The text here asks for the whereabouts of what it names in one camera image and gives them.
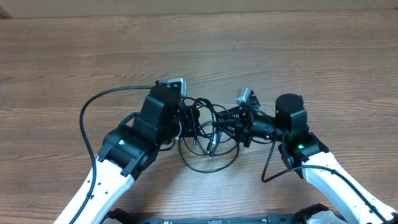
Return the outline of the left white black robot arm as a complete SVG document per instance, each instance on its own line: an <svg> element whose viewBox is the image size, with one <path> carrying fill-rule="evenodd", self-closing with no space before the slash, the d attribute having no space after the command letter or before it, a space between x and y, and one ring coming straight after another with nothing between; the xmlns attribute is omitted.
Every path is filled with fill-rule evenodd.
<svg viewBox="0 0 398 224"><path fill-rule="evenodd" d="M124 118L105 136L98 154L90 156L90 173L56 223L100 223L156 160L161 146L192 133L183 102L186 80L157 81L149 91L141 111Z"/></svg>

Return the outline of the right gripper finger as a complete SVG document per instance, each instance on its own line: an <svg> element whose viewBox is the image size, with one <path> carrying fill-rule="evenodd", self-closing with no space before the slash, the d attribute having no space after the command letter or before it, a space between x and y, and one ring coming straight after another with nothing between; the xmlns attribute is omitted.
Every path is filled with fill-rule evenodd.
<svg viewBox="0 0 398 224"><path fill-rule="evenodd" d="M235 106L234 108L228 109L228 110L223 110L220 112L217 112L217 118L219 120L224 120L224 119L240 119L242 117L242 112L241 112L241 107Z"/></svg>
<svg viewBox="0 0 398 224"><path fill-rule="evenodd" d="M213 127L224 132L229 137L236 137L240 134L240 124L238 119L225 119L212 122Z"/></svg>

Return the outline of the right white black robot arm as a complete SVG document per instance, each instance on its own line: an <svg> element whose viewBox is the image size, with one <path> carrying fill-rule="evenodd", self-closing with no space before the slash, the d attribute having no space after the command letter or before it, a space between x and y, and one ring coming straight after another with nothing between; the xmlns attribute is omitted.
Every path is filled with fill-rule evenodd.
<svg viewBox="0 0 398 224"><path fill-rule="evenodd" d="M397 211L378 200L339 164L329 148L310 132L300 95L287 93L275 101L275 115L259 109L254 93L239 96L237 107L218 113L213 126L250 146L254 138L271 140L286 166L318 189L346 223L397 223Z"/></svg>

